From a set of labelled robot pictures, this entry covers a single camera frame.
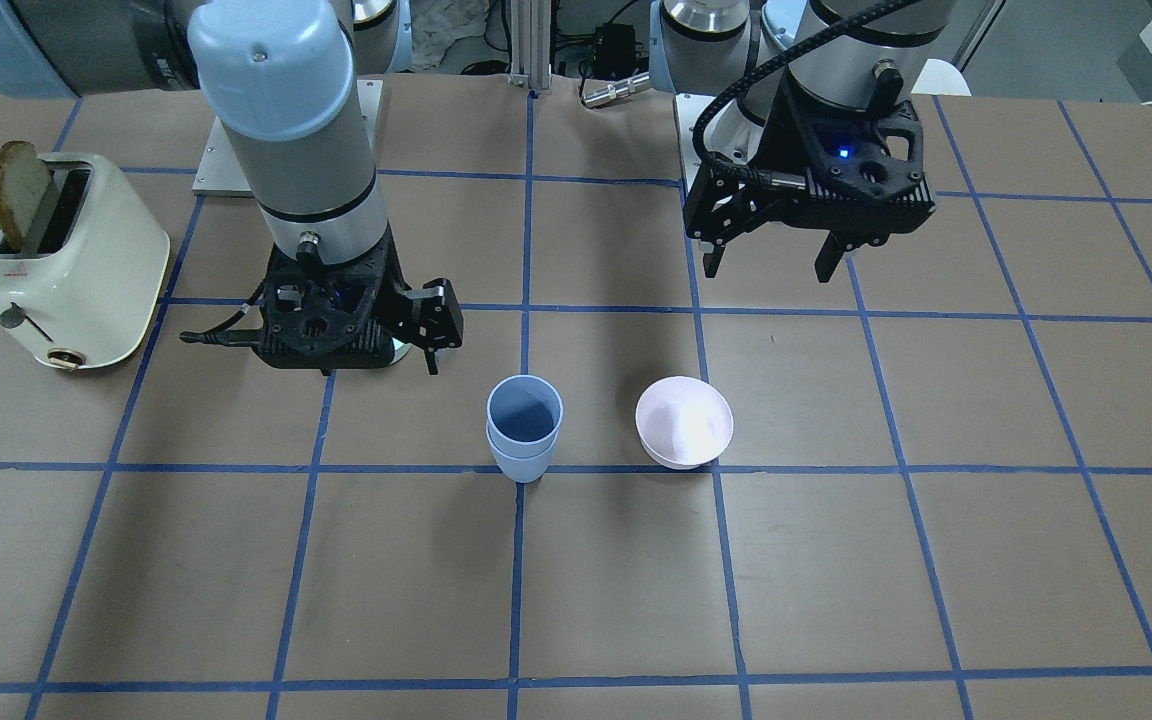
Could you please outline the black gripper by toaster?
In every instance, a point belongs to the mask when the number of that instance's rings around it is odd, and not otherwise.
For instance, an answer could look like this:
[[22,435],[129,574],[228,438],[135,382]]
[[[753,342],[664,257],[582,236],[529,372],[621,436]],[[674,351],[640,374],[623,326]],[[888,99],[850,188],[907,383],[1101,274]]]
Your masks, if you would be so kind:
[[404,281],[393,233],[356,262],[306,266],[274,249],[262,279],[256,354],[279,369],[380,369],[397,347],[420,350],[429,376],[438,353],[465,342],[465,319],[447,278],[416,290]]

